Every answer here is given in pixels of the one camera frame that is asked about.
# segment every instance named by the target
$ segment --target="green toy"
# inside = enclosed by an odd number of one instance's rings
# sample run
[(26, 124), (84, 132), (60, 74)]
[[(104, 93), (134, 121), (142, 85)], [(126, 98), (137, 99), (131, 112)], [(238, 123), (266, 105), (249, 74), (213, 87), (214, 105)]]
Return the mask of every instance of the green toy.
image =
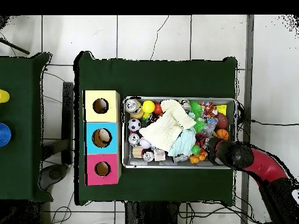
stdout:
[(205, 121), (199, 121), (198, 119), (195, 119), (196, 124), (193, 126), (193, 128), (196, 131), (196, 134), (201, 133), (203, 127), (206, 125)]
[(199, 105), (199, 102), (195, 100), (190, 101), (190, 106), (191, 106), (191, 112), (195, 114), (195, 119), (198, 119), (201, 116), (201, 105)]
[(200, 151), (200, 148), (198, 145), (194, 145), (192, 148), (191, 148), (191, 152), (194, 154), (194, 155), (198, 155), (199, 154), (199, 151)]

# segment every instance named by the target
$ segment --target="towel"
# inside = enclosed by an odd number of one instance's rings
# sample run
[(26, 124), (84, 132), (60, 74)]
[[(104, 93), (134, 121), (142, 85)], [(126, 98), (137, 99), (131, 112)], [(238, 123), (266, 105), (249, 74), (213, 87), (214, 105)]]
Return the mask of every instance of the towel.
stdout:
[(164, 114), (148, 127), (141, 128), (139, 133), (152, 146), (169, 152), (182, 130), (191, 128), (196, 122), (176, 100), (162, 101), (161, 108)]
[(177, 156), (184, 154), (186, 156), (190, 156), (192, 154), (191, 149), (196, 142), (195, 134), (196, 131), (194, 128), (183, 130), (175, 143), (172, 145), (168, 155)]

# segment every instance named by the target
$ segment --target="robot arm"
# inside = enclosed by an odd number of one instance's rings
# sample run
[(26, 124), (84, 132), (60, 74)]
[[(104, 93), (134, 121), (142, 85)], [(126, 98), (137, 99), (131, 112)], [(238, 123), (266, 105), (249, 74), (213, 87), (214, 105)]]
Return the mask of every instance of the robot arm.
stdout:
[(267, 153), (240, 142), (218, 138), (206, 140), (209, 160), (219, 158), (223, 164), (248, 173), (259, 186), (273, 224), (299, 224), (299, 190), (296, 190), (283, 168)]

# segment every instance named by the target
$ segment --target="green table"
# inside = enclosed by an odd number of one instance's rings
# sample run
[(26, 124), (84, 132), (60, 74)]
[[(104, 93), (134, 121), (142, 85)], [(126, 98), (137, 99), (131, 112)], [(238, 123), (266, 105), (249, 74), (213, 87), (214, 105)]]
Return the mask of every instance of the green table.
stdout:
[(0, 57), (0, 89), (11, 96), (0, 104), (0, 122), (12, 132), (11, 141), (0, 148), (0, 199), (52, 201), (37, 186), (42, 160), (40, 79), (49, 59), (48, 53)]
[(232, 170), (122, 169), (118, 185), (84, 185), (82, 90), (126, 96), (235, 97), (235, 58), (224, 61), (96, 60), (81, 52), (75, 71), (75, 202), (223, 200), (232, 205)]

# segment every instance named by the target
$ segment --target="gray bin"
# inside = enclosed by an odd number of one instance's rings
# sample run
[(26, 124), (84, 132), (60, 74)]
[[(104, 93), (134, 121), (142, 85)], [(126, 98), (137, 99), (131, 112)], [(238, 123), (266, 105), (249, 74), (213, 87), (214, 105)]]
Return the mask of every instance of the gray bin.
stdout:
[(139, 102), (144, 102), (145, 100), (152, 100), (154, 103), (160, 102), (162, 100), (179, 100), (182, 98), (187, 98), (189, 100), (197, 100), (198, 102), (212, 102), (213, 105), (227, 105), (227, 119), (228, 127), (227, 131), (230, 134), (229, 140), (235, 141), (237, 139), (237, 101), (230, 98), (194, 98), (194, 97), (132, 97), (127, 96), (123, 100), (122, 104), (122, 152), (121, 159), (123, 166), (126, 168), (161, 168), (161, 169), (230, 169), (224, 165), (213, 165), (210, 161), (202, 161), (197, 164), (192, 164), (189, 160), (185, 162), (174, 163), (170, 157), (162, 162), (145, 162), (143, 159), (133, 158), (132, 149), (133, 147), (128, 142), (129, 130), (127, 129), (127, 123), (130, 119), (130, 114), (124, 110), (125, 102), (128, 99), (138, 98)]

